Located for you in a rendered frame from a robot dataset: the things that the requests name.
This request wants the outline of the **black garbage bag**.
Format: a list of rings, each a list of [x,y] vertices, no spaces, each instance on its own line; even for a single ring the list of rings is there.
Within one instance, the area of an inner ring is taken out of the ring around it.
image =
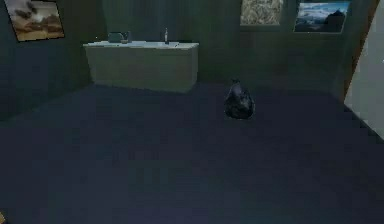
[[[248,120],[255,111],[255,103],[247,88],[239,79],[233,79],[227,97],[224,101],[224,113],[233,119]]]

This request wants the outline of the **pale counter cabinet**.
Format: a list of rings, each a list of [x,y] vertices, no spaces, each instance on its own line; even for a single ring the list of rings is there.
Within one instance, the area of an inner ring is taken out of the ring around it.
[[[188,92],[197,81],[198,43],[100,41],[83,47],[95,84]]]

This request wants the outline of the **beige textured framed picture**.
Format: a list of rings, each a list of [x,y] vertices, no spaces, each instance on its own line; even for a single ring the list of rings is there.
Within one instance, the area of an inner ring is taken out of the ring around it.
[[[242,26],[279,25],[284,0],[242,0]]]

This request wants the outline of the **blue mountain framed picture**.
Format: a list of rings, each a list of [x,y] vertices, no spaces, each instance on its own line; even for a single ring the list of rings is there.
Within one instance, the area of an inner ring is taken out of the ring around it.
[[[340,34],[344,29],[350,0],[301,1],[293,31],[296,33]]]

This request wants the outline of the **white room door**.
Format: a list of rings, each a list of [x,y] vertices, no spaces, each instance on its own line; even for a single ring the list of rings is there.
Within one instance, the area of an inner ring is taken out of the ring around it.
[[[379,0],[345,105],[384,141],[384,0]]]

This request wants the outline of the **brown cloudy framed picture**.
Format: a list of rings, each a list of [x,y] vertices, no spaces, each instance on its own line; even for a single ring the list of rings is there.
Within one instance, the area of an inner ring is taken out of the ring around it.
[[[64,38],[56,0],[3,0],[18,42]]]

